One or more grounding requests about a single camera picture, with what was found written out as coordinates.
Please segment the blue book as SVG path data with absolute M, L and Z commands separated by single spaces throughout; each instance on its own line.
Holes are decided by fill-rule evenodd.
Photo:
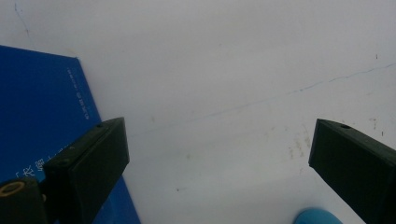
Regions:
M 78 59 L 0 46 L 0 224 L 60 224 L 44 164 L 101 122 Z M 91 224 L 140 224 L 122 175 Z

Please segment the light blue round object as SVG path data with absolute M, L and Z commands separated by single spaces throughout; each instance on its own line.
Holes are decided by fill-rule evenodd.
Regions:
M 297 215 L 292 224 L 343 224 L 334 214 L 319 208 L 308 208 Z

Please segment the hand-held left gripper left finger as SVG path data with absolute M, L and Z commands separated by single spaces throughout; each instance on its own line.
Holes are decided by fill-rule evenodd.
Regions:
M 44 164 L 49 219 L 91 224 L 128 163 L 124 119 L 92 127 Z

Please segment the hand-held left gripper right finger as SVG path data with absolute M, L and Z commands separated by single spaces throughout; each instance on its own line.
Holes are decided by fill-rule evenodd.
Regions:
M 396 224 L 395 149 L 319 119 L 308 163 L 366 224 Z

